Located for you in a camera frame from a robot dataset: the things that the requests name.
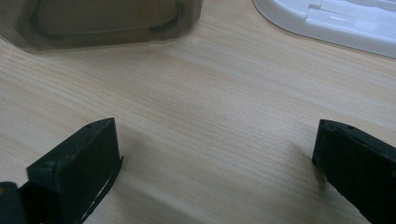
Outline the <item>grey plastic storage box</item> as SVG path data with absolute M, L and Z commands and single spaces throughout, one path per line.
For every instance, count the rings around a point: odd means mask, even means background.
M 0 0 L 0 38 L 23 50 L 141 43 L 180 36 L 203 0 Z

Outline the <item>white lidded plastic bin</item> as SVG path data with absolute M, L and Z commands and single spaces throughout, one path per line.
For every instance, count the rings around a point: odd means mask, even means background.
M 396 59 L 396 0 L 252 0 L 294 34 Z

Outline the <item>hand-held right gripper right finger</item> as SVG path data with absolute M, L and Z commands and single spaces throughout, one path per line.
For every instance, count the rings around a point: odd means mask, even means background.
M 396 147 L 333 120 L 319 122 L 313 164 L 372 224 L 396 224 Z

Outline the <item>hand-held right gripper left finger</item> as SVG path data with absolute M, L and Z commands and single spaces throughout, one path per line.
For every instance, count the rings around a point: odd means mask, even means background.
M 0 182 L 0 224 L 83 224 L 121 165 L 115 120 L 90 123 L 29 165 L 23 186 Z

